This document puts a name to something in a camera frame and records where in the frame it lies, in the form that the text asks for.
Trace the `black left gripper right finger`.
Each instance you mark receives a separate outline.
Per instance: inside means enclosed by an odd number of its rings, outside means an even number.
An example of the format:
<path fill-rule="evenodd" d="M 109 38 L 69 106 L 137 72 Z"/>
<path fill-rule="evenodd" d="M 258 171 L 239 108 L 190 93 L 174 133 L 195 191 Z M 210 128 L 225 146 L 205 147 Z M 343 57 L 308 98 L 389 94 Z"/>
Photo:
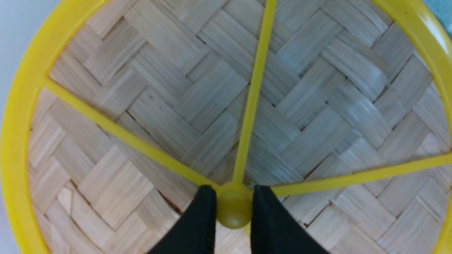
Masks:
<path fill-rule="evenodd" d="M 269 186 L 255 186 L 250 241 L 253 254 L 328 253 L 297 223 Z"/>

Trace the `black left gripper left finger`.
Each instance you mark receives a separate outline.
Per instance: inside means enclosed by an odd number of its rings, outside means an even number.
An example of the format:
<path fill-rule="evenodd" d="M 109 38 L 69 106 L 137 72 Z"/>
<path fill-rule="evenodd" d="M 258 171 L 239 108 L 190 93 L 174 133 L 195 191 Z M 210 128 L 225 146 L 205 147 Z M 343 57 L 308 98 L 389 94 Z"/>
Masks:
<path fill-rule="evenodd" d="M 203 185 L 184 214 L 149 254 L 213 254 L 216 239 L 216 192 Z"/>

